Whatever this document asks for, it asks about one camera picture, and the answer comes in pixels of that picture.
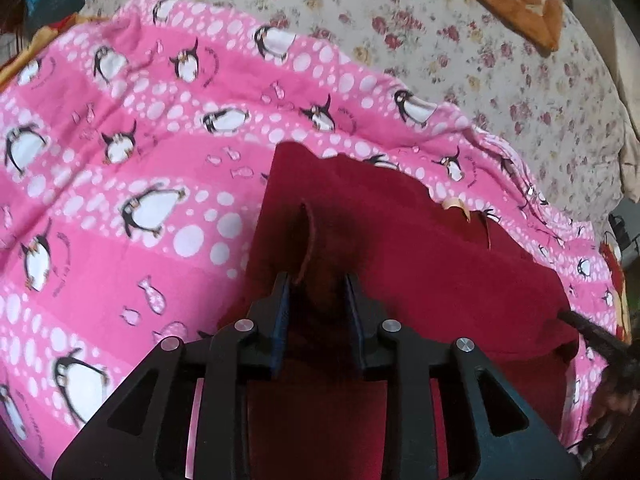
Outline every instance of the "silver rivet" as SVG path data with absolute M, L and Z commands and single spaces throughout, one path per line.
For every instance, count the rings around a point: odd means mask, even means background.
M 468 337 L 461 337 L 456 341 L 456 346 L 463 352 L 471 352 L 476 347 L 476 344 Z
M 402 325 L 395 319 L 385 319 L 382 322 L 382 328 L 384 328 L 387 332 L 397 332 L 402 328 Z
M 160 348 L 165 352 L 171 352 L 178 348 L 178 346 L 180 346 L 180 339 L 175 336 L 165 337 L 160 343 Z
M 240 319 L 236 321 L 234 327 L 238 332 L 249 332 L 254 328 L 254 322 L 250 319 Z

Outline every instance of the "penguin print blanket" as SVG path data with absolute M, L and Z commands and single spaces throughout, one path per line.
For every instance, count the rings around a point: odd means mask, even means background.
M 325 41 L 235 9 L 131 0 L 72 28 L 0 95 L 0 135 L 0 416 L 46 474 L 163 337 L 218 328 L 282 140 L 485 211 L 558 273 L 572 308 L 615 324 L 591 225 L 549 204 L 508 144 Z M 602 368 L 583 344 L 565 443 Z

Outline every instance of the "folded red fabric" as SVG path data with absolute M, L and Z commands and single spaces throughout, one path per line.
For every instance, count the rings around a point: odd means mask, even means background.
M 275 383 L 251 384 L 250 449 L 257 480 L 378 480 L 385 385 L 351 375 L 340 301 L 355 272 L 366 294 L 422 336 L 471 338 L 557 433 L 566 362 L 577 333 L 559 322 L 568 300 L 496 222 L 444 210 L 419 181 L 345 155 L 318 159 L 278 145 L 268 177 L 238 319 L 276 273 L 300 285 L 287 357 Z

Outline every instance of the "beige cloth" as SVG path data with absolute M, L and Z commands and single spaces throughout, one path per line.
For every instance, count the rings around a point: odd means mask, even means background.
M 620 172 L 625 195 L 640 202 L 640 44 L 611 0 L 574 0 L 573 11 L 600 51 L 628 110 Z

